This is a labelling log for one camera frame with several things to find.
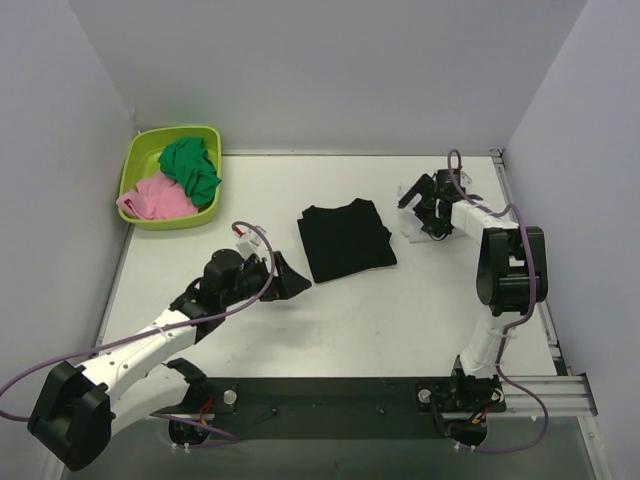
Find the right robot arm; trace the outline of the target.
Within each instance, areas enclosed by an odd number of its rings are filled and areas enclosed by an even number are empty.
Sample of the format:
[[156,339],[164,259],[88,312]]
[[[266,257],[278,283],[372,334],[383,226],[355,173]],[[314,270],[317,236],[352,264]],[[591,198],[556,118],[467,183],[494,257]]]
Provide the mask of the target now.
[[443,241],[462,233],[479,246],[475,288],[487,310],[455,360],[453,391],[444,399],[459,411],[502,403],[499,368],[506,347],[548,293],[543,230],[523,225],[512,204],[492,210],[467,191],[460,168],[423,174],[411,186],[401,186],[397,209],[408,239]]

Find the black t-shirt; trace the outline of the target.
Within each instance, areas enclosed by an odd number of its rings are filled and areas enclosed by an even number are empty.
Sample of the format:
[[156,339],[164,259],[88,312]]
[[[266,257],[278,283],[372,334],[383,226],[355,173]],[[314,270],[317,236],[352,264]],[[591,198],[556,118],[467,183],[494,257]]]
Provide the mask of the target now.
[[337,208],[310,206],[297,225],[315,283],[397,264],[391,232],[371,200]]

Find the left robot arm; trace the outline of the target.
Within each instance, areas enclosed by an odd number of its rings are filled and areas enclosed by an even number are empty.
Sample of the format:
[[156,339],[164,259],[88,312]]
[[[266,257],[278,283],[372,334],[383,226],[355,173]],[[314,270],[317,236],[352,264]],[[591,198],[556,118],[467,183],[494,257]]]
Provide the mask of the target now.
[[27,423],[28,431],[69,470],[91,464],[119,430],[168,406],[193,411],[205,387],[187,363],[173,355],[217,329],[230,307],[243,301],[289,300],[308,290],[308,279],[280,252],[271,259],[216,251],[192,281],[140,338],[115,343],[106,353],[47,375]]

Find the white t-shirt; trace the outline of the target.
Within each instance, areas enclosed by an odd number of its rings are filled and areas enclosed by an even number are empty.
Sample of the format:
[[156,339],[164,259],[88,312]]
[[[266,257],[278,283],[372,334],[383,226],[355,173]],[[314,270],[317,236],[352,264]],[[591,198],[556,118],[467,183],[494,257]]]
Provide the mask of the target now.
[[406,207],[396,209],[402,236],[410,243],[432,242],[434,238],[422,230],[423,223],[415,215],[414,208],[421,202],[422,195],[417,194]]

